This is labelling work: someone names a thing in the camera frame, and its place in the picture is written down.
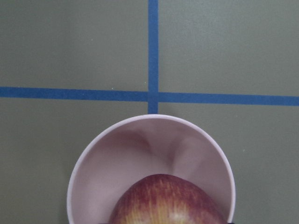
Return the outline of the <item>red apple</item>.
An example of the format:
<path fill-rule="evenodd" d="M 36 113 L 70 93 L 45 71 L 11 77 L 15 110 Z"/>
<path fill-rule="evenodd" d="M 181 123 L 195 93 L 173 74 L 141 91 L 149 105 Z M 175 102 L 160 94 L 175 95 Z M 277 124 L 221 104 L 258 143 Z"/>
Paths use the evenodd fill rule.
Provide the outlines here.
<path fill-rule="evenodd" d="M 225 224 L 216 203 L 201 188 L 173 175 L 147 176 L 118 200 L 110 224 Z"/>

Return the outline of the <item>pink bowl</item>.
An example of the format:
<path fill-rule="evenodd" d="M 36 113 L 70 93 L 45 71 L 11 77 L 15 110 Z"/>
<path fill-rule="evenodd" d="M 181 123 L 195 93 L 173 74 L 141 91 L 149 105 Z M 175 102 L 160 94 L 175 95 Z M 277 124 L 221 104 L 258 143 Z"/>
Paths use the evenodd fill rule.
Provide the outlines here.
<path fill-rule="evenodd" d="M 233 221 L 235 182 L 219 145 L 186 120 L 159 114 L 125 119 L 83 151 L 67 191 L 71 224 L 106 224 L 118 199 L 135 182 L 169 174 L 203 189 Z"/>

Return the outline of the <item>blue tape line crosswise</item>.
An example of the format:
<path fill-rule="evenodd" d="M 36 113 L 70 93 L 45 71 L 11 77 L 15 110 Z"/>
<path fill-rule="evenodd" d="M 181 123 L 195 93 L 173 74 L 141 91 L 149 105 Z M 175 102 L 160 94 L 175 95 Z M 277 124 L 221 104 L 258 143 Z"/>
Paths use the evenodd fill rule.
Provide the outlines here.
<path fill-rule="evenodd" d="M 1 87 L 2 98 L 298 106 L 298 96 Z"/>

